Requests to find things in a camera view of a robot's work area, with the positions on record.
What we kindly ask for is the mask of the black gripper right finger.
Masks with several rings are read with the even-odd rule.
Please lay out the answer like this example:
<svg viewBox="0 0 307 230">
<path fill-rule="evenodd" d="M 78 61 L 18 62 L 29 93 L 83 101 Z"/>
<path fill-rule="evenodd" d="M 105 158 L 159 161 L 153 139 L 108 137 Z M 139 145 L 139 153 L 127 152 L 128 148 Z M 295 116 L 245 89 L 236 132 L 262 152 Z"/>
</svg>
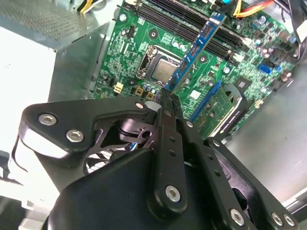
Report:
<svg viewBox="0 0 307 230">
<path fill-rule="evenodd" d="M 297 230 L 299 223 L 272 193 L 215 138 L 202 140 L 171 96 L 179 130 L 204 185 L 215 230 Z"/>
</svg>

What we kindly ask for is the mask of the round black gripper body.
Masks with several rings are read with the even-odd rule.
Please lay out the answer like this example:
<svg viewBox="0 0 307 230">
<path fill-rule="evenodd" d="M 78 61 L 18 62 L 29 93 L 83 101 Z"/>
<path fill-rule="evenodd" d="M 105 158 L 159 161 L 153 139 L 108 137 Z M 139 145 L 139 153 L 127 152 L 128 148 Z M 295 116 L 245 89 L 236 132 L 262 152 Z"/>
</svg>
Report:
<svg viewBox="0 0 307 230">
<path fill-rule="evenodd" d="M 49 230 L 211 230 L 207 186 L 198 168 L 185 166 L 186 211 L 163 221 L 147 205 L 154 154 L 138 149 L 68 185 L 48 219 Z"/>
</svg>

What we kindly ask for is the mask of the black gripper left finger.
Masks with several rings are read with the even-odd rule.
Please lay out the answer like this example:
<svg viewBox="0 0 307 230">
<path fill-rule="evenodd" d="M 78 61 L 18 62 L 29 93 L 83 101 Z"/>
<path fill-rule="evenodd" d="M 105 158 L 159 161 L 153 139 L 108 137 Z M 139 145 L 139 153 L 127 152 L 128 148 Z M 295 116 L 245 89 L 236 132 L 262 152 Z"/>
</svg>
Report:
<svg viewBox="0 0 307 230">
<path fill-rule="evenodd" d="M 175 218 L 187 208 L 179 98 L 161 90 L 157 109 L 135 96 L 101 100 L 40 103 L 22 113 L 19 140 L 50 167 L 57 185 L 67 186 L 87 175 L 86 159 L 104 150 L 127 156 L 131 146 L 153 156 L 148 194 L 150 209 Z"/>
</svg>

